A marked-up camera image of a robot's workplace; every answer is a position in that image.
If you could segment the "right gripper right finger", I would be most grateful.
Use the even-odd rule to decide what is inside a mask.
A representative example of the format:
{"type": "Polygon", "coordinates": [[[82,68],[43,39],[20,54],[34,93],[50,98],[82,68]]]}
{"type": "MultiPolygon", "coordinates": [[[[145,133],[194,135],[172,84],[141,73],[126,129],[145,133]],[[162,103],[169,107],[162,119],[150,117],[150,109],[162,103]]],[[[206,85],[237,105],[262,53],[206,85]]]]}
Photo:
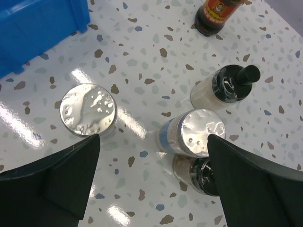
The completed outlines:
{"type": "Polygon", "coordinates": [[[303,173],[211,134],[208,152],[229,227],[301,227],[303,173]]]}

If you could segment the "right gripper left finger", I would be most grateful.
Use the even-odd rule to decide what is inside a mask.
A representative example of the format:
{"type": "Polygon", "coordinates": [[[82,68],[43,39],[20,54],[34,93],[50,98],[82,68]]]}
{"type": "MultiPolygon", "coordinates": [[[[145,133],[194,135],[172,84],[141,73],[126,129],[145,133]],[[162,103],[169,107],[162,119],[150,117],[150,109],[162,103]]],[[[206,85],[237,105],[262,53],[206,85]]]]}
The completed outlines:
{"type": "Polygon", "coordinates": [[[97,134],[0,174],[2,227],[76,227],[84,218],[100,153],[97,134]]]}

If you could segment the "black-cap brown spice grinder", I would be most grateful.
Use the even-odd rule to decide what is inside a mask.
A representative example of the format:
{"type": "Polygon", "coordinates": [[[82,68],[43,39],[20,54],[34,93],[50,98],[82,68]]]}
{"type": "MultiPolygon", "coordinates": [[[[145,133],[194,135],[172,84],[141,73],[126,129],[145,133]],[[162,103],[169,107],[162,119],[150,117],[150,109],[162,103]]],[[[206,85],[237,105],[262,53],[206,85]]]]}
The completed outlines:
{"type": "Polygon", "coordinates": [[[209,157],[176,155],[172,168],[176,178],[192,186],[197,192],[213,197],[219,196],[209,157]]]}

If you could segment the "silver-lid blue-label spice jar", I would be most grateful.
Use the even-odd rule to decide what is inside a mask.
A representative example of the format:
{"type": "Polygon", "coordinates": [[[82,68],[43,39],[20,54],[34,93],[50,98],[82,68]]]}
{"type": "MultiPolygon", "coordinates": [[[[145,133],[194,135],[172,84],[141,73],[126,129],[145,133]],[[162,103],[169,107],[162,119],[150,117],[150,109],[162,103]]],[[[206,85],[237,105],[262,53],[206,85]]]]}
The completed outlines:
{"type": "Polygon", "coordinates": [[[155,141],[162,152],[203,158],[209,156],[210,134],[226,138],[222,119],[214,111],[194,109],[164,123],[155,133],[155,141]]]}

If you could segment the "silver-lid white spice jar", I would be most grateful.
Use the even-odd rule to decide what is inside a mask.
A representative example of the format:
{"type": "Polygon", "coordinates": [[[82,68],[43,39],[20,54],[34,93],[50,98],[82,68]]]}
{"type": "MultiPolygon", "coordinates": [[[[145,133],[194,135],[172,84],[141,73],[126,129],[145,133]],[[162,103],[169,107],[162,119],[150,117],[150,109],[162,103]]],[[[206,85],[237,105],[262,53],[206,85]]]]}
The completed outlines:
{"type": "Polygon", "coordinates": [[[60,104],[60,118],[72,134],[88,137],[114,134],[118,109],[112,95],[103,87],[86,83],[70,89],[60,104]]]}

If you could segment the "black-cap white powder grinder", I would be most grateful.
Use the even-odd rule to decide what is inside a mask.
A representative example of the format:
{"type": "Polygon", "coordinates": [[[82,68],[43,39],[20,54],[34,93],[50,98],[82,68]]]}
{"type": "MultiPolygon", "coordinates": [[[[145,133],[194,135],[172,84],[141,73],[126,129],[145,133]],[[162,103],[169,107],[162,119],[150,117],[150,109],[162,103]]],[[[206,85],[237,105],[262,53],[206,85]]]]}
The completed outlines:
{"type": "Polygon", "coordinates": [[[252,91],[261,73],[258,67],[227,65],[195,85],[190,101],[195,109],[218,111],[241,102],[252,91]]]}

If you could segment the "red-lid sauce jar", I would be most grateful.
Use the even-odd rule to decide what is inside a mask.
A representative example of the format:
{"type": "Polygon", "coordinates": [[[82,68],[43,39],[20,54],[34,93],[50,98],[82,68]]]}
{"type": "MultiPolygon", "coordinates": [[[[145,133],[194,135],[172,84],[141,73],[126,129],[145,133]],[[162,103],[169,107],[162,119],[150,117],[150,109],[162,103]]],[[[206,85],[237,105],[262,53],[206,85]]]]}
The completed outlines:
{"type": "Polygon", "coordinates": [[[203,35],[215,35],[245,0],[206,0],[197,10],[195,25],[203,35]]]}

